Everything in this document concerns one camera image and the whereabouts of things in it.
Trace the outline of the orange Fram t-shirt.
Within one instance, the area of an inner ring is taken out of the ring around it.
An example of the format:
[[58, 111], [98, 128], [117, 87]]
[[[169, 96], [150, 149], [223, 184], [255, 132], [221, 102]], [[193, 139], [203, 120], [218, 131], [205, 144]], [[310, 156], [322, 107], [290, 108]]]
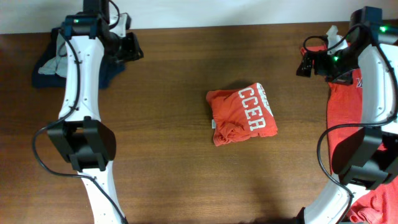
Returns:
[[239, 90], [209, 91], [206, 101], [213, 115], [216, 146], [278, 133], [265, 89], [260, 83]]

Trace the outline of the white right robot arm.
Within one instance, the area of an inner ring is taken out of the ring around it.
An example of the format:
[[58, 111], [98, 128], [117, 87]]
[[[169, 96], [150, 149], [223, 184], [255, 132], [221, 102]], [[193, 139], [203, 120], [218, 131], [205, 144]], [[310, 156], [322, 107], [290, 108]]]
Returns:
[[297, 75], [350, 85], [359, 70], [361, 121], [336, 146], [326, 187], [294, 223], [341, 223], [357, 199], [397, 177], [397, 27], [383, 23], [380, 8], [366, 6], [352, 13], [346, 35], [331, 30], [322, 40], [326, 49], [306, 50]]

